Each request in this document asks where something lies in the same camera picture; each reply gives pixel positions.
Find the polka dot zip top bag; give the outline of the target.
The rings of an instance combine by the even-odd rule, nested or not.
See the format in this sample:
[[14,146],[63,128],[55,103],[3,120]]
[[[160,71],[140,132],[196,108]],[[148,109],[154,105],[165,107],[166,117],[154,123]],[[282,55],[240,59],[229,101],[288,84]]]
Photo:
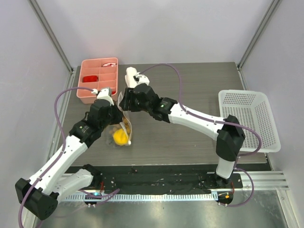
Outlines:
[[119,124],[110,125],[105,131],[106,144],[113,147],[130,146],[133,136],[133,127],[129,111],[123,111],[122,121]]

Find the yellow fake pear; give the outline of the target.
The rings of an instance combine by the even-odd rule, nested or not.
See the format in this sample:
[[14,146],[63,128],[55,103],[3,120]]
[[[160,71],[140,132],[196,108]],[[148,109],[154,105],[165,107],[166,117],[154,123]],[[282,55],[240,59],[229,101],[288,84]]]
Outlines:
[[123,146],[128,143],[128,136],[123,129],[118,129],[113,133],[113,140],[117,145]]

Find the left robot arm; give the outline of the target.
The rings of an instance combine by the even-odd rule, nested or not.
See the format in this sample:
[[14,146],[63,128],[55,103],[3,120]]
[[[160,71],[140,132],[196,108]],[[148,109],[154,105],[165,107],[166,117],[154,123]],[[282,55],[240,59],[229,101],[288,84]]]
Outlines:
[[86,187],[97,189],[102,175],[90,164],[84,165],[68,178],[60,178],[101,137],[107,126],[120,123],[122,117],[123,113],[111,98],[96,99],[85,118],[74,124],[62,146],[47,163],[29,179],[20,178],[16,182],[20,211],[26,208],[38,219],[45,220],[67,196]]

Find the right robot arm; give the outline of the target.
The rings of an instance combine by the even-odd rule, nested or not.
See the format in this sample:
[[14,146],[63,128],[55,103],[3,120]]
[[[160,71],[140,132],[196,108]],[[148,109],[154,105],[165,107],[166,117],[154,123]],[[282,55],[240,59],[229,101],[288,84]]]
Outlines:
[[231,183],[231,175],[246,138],[236,117],[232,115],[227,118],[210,116],[182,107],[174,99],[159,97],[146,84],[126,88],[123,93],[119,94],[118,105],[123,111],[145,111],[157,121],[186,126],[213,139],[216,142],[218,156],[214,182],[221,188]]

